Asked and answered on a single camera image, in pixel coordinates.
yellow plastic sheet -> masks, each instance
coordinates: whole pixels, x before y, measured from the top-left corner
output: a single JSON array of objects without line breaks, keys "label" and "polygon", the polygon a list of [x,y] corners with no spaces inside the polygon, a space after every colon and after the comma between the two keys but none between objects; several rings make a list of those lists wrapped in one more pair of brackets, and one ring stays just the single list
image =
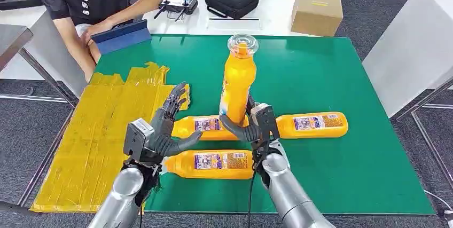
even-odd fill
[{"label": "yellow plastic sheet", "polygon": [[[127,124],[150,122],[173,85],[165,85],[168,68],[153,62],[134,67],[125,82],[119,74],[95,73],[85,88],[33,202],[38,212],[94,212],[120,171]],[[189,87],[184,95],[187,102]]]}]

green mat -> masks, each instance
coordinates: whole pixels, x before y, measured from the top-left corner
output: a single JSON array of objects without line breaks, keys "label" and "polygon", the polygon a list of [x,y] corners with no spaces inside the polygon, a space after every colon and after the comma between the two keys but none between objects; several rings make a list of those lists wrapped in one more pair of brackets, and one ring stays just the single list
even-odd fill
[{"label": "green mat", "polygon": [[[103,56],[96,71],[119,73],[147,61],[170,67],[167,84],[187,81],[191,105],[178,114],[218,113],[229,36],[152,35]],[[417,176],[347,38],[257,36],[254,98],[282,114],[339,111],[348,133],[335,139],[281,140],[291,169],[323,213],[434,214]],[[238,141],[201,141],[194,149],[249,148]],[[146,210],[247,211],[249,180],[161,177]],[[256,178],[252,212],[274,213]]]}]

lying orange bottle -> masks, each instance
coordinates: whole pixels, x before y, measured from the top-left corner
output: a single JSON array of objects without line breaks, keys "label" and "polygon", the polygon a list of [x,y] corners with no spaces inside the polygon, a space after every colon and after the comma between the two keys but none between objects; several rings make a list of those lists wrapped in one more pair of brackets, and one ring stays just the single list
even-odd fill
[{"label": "lying orange bottle", "polygon": [[280,138],[335,138],[348,131],[348,121],[341,112],[282,115],[275,119]]},{"label": "lying orange bottle", "polygon": [[[276,118],[280,138],[335,138],[348,131],[348,121],[341,112],[319,112],[282,115]],[[248,125],[247,115],[244,126]],[[174,137],[187,138],[194,131],[203,131],[200,140],[238,140],[229,131],[222,128],[218,115],[188,116],[175,122]]]},{"label": "lying orange bottle", "polygon": [[248,150],[184,151],[168,157],[167,172],[185,178],[250,179],[252,152]]},{"label": "lying orange bottle", "polygon": [[[248,117],[244,117],[244,126],[248,126]],[[204,141],[237,141],[238,138],[222,127],[218,115],[188,116],[175,122],[171,136],[187,138],[194,131],[203,131],[200,140]]]}]

orange bottle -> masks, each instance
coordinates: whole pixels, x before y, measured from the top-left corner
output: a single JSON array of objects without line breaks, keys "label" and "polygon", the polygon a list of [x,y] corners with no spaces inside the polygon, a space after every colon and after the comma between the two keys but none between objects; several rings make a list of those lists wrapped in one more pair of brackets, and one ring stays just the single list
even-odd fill
[{"label": "orange bottle", "polygon": [[348,131],[348,121],[341,112],[282,115],[275,119],[280,138],[334,138]]},{"label": "orange bottle", "polygon": [[228,48],[219,114],[226,114],[232,122],[244,126],[248,91],[256,76],[253,54],[258,41],[253,36],[237,34],[228,40]]},{"label": "orange bottle", "polygon": [[252,152],[248,150],[184,151],[168,157],[167,172],[185,178],[250,179]]},{"label": "orange bottle", "polygon": [[[244,117],[244,126],[248,125],[248,117]],[[237,141],[238,138],[224,129],[218,115],[188,116],[175,122],[171,136],[187,138],[196,130],[203,131],[200,140],[205,141]]]}]

gray carpet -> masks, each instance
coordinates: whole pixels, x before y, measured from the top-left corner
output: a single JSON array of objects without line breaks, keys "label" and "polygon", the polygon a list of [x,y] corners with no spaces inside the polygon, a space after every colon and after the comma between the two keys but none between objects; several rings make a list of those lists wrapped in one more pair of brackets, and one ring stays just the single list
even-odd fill
[{"label": "gray carpet", "polygon": [[[364,59],[406,0],[342,0],[344,19],[337,36],[350,37],[360,59]],[[40,81],[1,81],[0,93],[25,93],[33,86],[34,95],[57,96]],[[452,104],[453,92],[442,94],[436,103]],[[36,166],[58,132],[69,107],[59,103],[0,100],[0,200],[17,202]],[[422,109],[418,115],[434,143],[453,170],[453,110]],[[392,120],[395,132],[407,152],[422,186],[453,204],[449,189],[411,117]],[[38,187],[27,202],[30,206]],[[439,216],[327,216],[337,227],[447,227],[442,219],[445,206],[432,199]],[[86,227],[92,214],[41,214],[23,216],[0,211],[0,227]],[[146,214],[142,227],[246,227],[244,215]],[[252,227],[282,227],[276,215],[256,215]]]}]

